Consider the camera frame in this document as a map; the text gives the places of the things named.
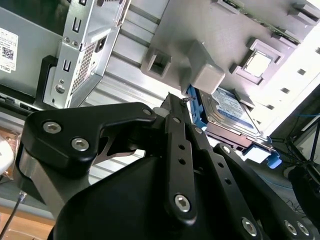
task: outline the silver screw head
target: silver screw head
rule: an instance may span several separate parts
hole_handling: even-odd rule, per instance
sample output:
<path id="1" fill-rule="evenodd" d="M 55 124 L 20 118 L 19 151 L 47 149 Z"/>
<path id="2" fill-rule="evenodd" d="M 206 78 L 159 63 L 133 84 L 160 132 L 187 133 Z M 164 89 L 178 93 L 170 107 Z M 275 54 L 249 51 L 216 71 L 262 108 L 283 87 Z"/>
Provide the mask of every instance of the silver screw head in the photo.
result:
<path id="1" fill-rule="evenodd" d="M 72 45 L 75 46 L 75 47 L 78 47 L 79 44 L 78 44 L 77 41 L 72 41 Z"/>
<path id="2" fill-rule="evenodd" d="M 151 112 L 148 109 L 143 109 L 143 112 L 147 115 L 151 115 Z"/>
<path id="3" fill-rule="evenodd" d="M 66 36 L 66 37 L 64 37 L 64 41 L 65 41 L 67 44 L 69 44 L 69 43 L 70 43 L 70 38 L 68 38 L 68 37 Z"/>
<path id="4" fill-rule="evenodd" d="M 71 145 L 75 150 L 80 152 L 84 152 L 89 148 L 88 141 L 80 137 L 73 139 Z"/>
<path id="5" fill-rule="evenodd" d="M 174 120 L 176 123 L 178 123 L 178 124 L 181 123 L 180 119 L 177 118 L 177 117 L 174 117 L 173 120 Z"/>
<path id="6" fill-rule="evenodd" d="M 202 130 L 201 130 L 199 127 L 196 127 L 194 130 L 195 130 L 198 134 L 202 134 Z"/>
<path id="7" fill-rule="evenodd" d="M 61 126 L 54 121 L 47 121 L 43 124 L 43 130 L 49 134 L 57 134 L 61 132 Z"/>
<path id="8" fill-rule="evenodd" d="M 226 146 L 222 147 L 223 151 L 225 151 L 227 154 L 231 153 L 230 149 L 227 148 Z"/>
<path id="9" fill-rule="evenodd" d="M 176 195 L 174 202 L 181 212 L 187 213 L 190 211 L 190 202 L 185 196 L 181 194 Z"/>
<path id="10" fill-rule="evenodd" d="M 252 237 L 257 236 L 258 232 L 255 225 L 246 217 L 242 218 L 242 226 Z"/>
<path id="11" fill-rule="evenodd" d="M 292 235 L 297 236 L 297 230 L 290 222 L 284 221 L 284 224 L 286 228 L 289 230 L 289 232 L 292 233 Z"/>
<path id="12" fill-rule="evenodd" d="M 309 236 L 310 233 L 308 231 L 308 229 L 299 221 L 296 222 L 298 224 L 299 229 L 306 235 Z"/>

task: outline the wooden surface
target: wooden surface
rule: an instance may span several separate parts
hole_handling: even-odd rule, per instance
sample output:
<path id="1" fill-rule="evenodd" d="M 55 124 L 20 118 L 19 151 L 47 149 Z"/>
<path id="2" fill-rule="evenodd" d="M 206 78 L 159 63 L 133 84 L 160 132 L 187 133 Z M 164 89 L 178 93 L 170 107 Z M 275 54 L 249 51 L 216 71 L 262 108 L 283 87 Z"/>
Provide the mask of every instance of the wooden surface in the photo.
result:
<path id="1" fill-rule="evenodd" d="M 0 213 L 0 231 L 4 228 L 9 216 L 9 214 Z M 49 224 L 14 216 L 3 240 L 47 240 L 52 227 Z"/>

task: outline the white plastic part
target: white plastic part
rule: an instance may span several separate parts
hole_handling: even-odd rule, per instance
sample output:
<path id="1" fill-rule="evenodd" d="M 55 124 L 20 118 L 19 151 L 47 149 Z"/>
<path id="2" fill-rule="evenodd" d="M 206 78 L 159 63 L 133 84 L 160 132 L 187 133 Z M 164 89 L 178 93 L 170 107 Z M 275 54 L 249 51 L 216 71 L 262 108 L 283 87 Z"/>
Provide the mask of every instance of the white plastic part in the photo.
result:
<path id="1" fill-rule="evenodd" d="M 14 162 L 15 155 L 9 143 L 0 136 L 0 175 Z"/>

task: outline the metal slot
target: metal slot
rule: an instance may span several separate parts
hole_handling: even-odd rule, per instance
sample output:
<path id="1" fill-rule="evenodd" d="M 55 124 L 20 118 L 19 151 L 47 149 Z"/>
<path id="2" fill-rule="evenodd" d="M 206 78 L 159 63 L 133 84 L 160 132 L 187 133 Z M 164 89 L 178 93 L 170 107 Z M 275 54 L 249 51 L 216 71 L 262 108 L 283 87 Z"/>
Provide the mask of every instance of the metal slot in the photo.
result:
<path id="1" fill-rule="evenodd" d="M 300 74 L 300 75 L 305 75 L 305 73 L 306 73 L 306 71 L 305 70 L 303 70 L 303 69 L 299 69 L 298 70 L 298 74 Z"/>
<path id="2" fill-rule="evenodd" d="M 274 107 L 274 106 L 272 106 L 272 105 L 267 105 L 266 107 L 267 107 L 268 109 L 270 109 L 270 110 L 275 109 L 275 107 Z"/>
<path id="3" fill-rule="evenodd" d="M 70 71 L 70 67 L 71 67 L 71 61 L 68 61 L 68 60 L 64 60 L 63 62 L 63 70 L 66 71 L 66 72 L 69 72 Z"/>
<path id="4" fill-rule="evenodd" d="M 79 4 L 85 6 L 87 4 L 87 0 L 79 0 Z"/>
<path id="5" fill-rule="evenodd" d="M 282 89 L 281 89 L 281 91 L 282 91 L 282 92 L 284 92 L 285 94 L 290 93 L 290 90 L 289 90 L 289 89 L 287 89 L 287 88 L 285 88 L 285 87 L 284 87 L 284 88 L 282 88 Z"/>
<path id="6" fill-rule="evenodd" d="M 81 26 L 81 20 L 75 17 L 73 21 L 72 31 L 79 33 L 80 26 Z"/>

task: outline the mounting hole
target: mounting hole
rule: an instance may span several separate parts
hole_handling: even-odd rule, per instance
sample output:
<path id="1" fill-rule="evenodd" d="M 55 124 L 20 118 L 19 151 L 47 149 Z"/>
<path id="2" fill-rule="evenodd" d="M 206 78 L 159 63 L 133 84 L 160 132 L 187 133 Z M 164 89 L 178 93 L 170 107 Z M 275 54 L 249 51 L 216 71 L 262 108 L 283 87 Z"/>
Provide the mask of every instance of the mounting hole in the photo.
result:
<path id="1" fill-rule="evenodd" d="M 143 109 L 143 112 L 147 115 L 151 115 L 152 113 L 148 109 Z"/>
<path id="2" fill-rule="evenodd" d="M 64 88 L 64 86 L 58 84 L 55 86 L 55 90 L 57 91 L 57 93 L 59 94 L 64 94 L 66 89 Z"/>
<path id="3" fill-rule="evenodd" d="M 182 165 L 186 165 L 186 161 L 182 158 L 179 158 L 179 163 Z"/>
<path id="4" fill-rule="evenodd" d="M 174 120 L 176 123 L 178 123 L 178 124 L 181 123 L 180 119 L 177 118 L 177 117 L 174 117 L 173 120 Z"/>
<path id="5" fill-rule="evenodd" d="M 300 68 L 299 70 L 298 70 L 298 74 L 300 74 L 300 75 L 305 75 L 305 73 L 306 73 L 306 71 L 305 70 L 303 70 L 302 68 Z"/>
<path id="6" fill-rule="evenodd" d="M 228 179 L 228 178 L 225 178 L 224 181 L 225 181 L 226 184 L 228 184 L 228 185 L 231 185 L 231 184 L 232 184 L 231 181 L 230 181 L 230 179 Z"/>

